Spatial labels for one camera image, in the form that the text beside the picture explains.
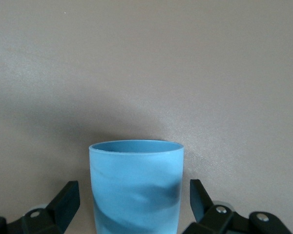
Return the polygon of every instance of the gray wall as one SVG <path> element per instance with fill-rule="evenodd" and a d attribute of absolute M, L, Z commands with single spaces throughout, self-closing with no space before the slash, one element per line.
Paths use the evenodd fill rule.
<path fill-rule="evenodd" d="M 184 144 L 189 180 L 293 232 L 293 0 L 0 0 L 0 215 L 68 181 L 68 234 L 94 233 L 88 146 Z"/>

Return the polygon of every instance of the cup rim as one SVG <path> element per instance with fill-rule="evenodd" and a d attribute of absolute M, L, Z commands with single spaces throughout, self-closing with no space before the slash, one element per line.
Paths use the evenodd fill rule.
<path fill-rule="evenodd" d="M 170 145 L 175 145 L 175 149 L 171 150 L 161 150 L 161 151 L 154 151 L 154 152 L 118 152 L 118 151 L 107 151 L 107 150 L 100 150 L 94 148 L 95 146 L 99 146 L 102 144 L 111 144 L 114 142 L 162 142 L 163 144 L 170 144 Z M 169 152 L 174 152 L 174 151 L 179 151 L 184 149 L 184 146 L 180 143 L 174 142 L 174 141 L 167 141 L 167 140 L 152 140 L 152 139 L 126 139 L 126 140 L 112 140 L 112 141 L 103 141 L 103 142 L 98 142 L 95 144 L 92 144 L 89 146 L 89 150 L 92 152 L 99 152 L 100 154 L 118 154 L 118 155 L 132 155 L 132 154 L 140 154 L 140 155 L 154 155 L 154 154 L 160 154 L 160 153 L 169 153 Z"/>

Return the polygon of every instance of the plastic cup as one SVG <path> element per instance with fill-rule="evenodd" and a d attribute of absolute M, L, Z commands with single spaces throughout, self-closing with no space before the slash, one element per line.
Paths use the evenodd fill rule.
<path fill-rule="evenodd" d="M 176 234 L 184 147 L 118 140 L 89 147 L 97 234 Z"/>

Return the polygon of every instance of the light blue tumbler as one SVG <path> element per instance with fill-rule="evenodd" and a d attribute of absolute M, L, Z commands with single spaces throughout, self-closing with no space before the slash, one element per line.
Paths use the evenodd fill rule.
<path fill-rule="evenodd" d="M 91 145 L 97 234 L 176 234 L 184 147 L 163 140 Z"/>

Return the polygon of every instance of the black bracket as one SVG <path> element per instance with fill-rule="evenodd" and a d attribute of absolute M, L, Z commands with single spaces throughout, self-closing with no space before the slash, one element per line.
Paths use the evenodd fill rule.
<path fill-rule="evenodd" d="M 79 205 L 78 182 L 70 181 L 46 208 L 31 210 L 9 224 L 0 217 L 0 234 L 63 234 Z"/>
<path fill-rule="evenodd" d="M 190 204 L 196 222 L 183 234 L 292 234 L 273 214 L 253 212 L 247 219 L 226 206 L 214 204 L 198 179 L 190 181 Z"/>

